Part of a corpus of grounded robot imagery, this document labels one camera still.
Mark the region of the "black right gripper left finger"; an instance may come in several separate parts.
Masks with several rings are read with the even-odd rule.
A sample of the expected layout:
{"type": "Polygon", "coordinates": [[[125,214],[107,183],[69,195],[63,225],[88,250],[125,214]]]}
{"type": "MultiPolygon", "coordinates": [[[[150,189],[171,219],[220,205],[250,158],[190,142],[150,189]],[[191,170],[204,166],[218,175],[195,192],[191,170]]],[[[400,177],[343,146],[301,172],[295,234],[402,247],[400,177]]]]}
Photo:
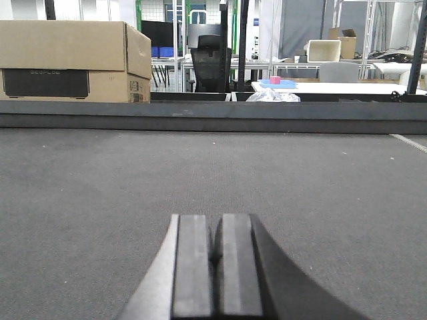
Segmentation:
{"type": "Polygon", "coordinates": [[[173,214],[155,259],[118,319],[210,319],[209,235],[203,215],[173,214]]]}

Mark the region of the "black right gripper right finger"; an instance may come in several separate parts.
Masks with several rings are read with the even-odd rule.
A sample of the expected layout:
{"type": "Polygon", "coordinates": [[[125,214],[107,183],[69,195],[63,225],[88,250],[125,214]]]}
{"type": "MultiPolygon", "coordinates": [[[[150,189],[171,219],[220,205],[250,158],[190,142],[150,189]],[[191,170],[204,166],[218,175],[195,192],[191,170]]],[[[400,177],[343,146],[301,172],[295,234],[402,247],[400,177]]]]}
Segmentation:
{"type": "Polygon", "coordinates": [[[223,215],[215,255],[216,319],[365,319],[306,275],[256,215],[223,215]]]}

